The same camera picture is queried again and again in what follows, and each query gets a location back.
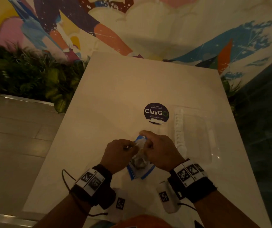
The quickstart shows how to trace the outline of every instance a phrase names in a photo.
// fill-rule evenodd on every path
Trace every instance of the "dark gray wall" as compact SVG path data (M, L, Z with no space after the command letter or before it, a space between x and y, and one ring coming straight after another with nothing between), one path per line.
M236 123L272 222L272 64L236 100Z

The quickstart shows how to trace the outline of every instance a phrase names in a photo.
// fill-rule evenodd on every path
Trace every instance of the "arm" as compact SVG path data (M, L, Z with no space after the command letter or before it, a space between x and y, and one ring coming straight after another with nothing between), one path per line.
M168 136L141 131L148 138L144 153L156 167L165 171L185 162ZM220 192L213 191L194 204L205 228L259 228L250 218L226 199Z
M138 152L138 147L134 145L134 142L125 139L110 142L104 151L100 164L111 174L119 172L128 165L131 158ZM90 210L91 205L88 202L79 200L76 196L69 194L35 224L34 228L81 228Z

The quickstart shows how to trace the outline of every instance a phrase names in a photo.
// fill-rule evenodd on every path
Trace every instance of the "hand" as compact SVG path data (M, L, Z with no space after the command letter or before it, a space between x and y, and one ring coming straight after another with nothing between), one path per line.
M147 130L139 134L147 137L144 154L159 169L170 171L185 161L168 136L157 135Z
M139 148L135 145L136 143L130 140L113 140L107 144L100 164L111 174L119 172L129 164L131 158L138 152Z

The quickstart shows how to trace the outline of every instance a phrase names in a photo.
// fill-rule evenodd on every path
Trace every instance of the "green plant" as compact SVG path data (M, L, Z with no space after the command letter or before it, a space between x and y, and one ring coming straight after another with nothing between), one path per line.
M18 46L0 46L0 93L54 103L66 112L88 61L68 63Z
M232 113L234 116L236 116L237 113L236 113L236 109L235 109L235 106L236 106L235 94L239 90L241 82L239 82L236 86L233 86L233 85L229 84L228 80L224 76L221 77L221 80L222 80L222 84L225 89L225 93L227 95Z

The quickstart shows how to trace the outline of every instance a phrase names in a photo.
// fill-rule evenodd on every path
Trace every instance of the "wristband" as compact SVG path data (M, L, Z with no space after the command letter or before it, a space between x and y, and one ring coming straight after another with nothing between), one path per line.
M81 201L92 207L100 205L107 209L115 201L116 194L110 187L112 174L99 164L84 173L70 190Z
M200 165L190 159L172 169L170 174L168 182L179 199L187 198L196 203L217 190Z

